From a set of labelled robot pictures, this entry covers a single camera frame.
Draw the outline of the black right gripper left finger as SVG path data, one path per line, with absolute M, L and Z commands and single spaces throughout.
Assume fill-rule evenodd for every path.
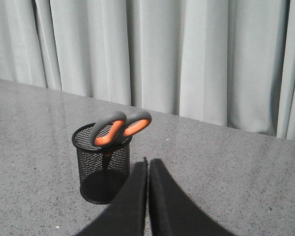
M 78 236 L 143 236 L 146 217 L 148 162 L 134 165 L 130 177 L 109 206 Z

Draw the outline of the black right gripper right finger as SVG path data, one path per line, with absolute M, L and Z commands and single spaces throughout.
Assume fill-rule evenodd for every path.
M 161 159 L 149 170 L 149 217 L 154 236 L 232 236 L 184 193 Z

